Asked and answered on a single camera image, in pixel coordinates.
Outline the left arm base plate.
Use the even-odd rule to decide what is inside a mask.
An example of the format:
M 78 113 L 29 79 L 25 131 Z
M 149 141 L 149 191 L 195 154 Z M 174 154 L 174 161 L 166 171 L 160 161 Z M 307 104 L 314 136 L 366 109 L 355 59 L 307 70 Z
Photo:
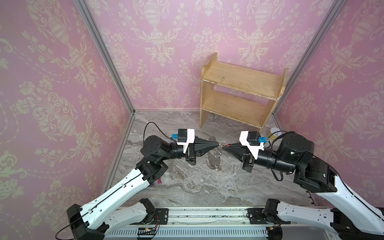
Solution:
M 157 208 L 141 221 L 143 225 L 166 225 L 168 223 L 169 209 L 168 208 Z

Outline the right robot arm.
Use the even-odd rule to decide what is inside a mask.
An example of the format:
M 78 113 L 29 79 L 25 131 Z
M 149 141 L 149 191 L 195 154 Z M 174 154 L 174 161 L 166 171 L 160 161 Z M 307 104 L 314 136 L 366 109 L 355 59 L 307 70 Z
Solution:
M 237 158 L 243 170 L 251 172 L 255 165 L 272 173 L 293 174 L 294 183 L 333 205 L 331 209 L 294 206 L 268 199 L 260 213 L 263 219 L 280 227 L 302 222 L 333 232 L 342 240 L 382 240 L 384 213 L 360 197 L 327 162 L 314 155 L 315 144 L 296 132 L 278 137 L 281 143 L 264 146 L 259 132 L 242 131 L 240 141 L 224 144 L 223 149 Z

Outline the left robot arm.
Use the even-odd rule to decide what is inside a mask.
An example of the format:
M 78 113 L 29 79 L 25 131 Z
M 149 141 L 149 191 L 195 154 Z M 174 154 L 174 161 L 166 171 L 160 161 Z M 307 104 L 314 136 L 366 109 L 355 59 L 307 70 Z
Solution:
M 149 199 L 121 210 L 120 206 L 146 189 L 168 170 L 166 160 L 185 160 L 191 166 L 196 159 L 219 147 L 219 142 L 204 140 L 193 129 L 179 129 L 176 139 L 167 142 L 156 135 L 144 137 L 142 159 L 122 180 L 85 205 L 67 209 L 68 228 L 75 240 L 102 240 L 115 230 L 131 224 L 159 225 L 156 208 Z

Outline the metal key ring plate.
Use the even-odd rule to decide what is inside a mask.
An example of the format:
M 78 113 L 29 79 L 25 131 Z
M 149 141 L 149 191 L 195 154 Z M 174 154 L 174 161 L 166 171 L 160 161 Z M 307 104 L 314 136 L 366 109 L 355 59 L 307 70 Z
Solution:
M 214 171 L 221 171 L 222 170 L 222 161 L 221 161 L 221 155 L 223 147 L 226 145 L 225 141 L 219 142 L 219 145 L 217 148 L 210 150 L 207 153 L 207 166 Z

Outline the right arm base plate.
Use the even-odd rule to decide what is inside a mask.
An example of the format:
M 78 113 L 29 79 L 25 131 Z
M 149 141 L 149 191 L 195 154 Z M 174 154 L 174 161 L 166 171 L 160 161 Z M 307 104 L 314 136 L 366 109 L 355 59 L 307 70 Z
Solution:
M 264 208 L 248 208 L 246 216 L 251 225 L 269 224 L 267 217 L 264 215 Z

